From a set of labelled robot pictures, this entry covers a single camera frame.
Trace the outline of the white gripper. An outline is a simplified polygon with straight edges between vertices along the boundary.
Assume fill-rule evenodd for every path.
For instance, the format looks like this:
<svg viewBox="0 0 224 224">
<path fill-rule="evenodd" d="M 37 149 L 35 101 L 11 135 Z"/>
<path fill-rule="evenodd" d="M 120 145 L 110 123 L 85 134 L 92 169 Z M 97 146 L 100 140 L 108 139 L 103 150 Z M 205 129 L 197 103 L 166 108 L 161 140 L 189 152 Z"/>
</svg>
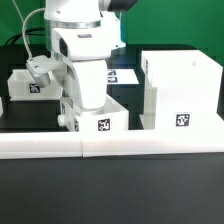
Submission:
<svg viewBox="0 0 224 224">
<path fill-rule="evenodd" d="M 104 60 L 74 62 L 68 69 L 65 91 L 79 108 L 102 108 L 106 88 L 107 64 Z"/>
</svg>

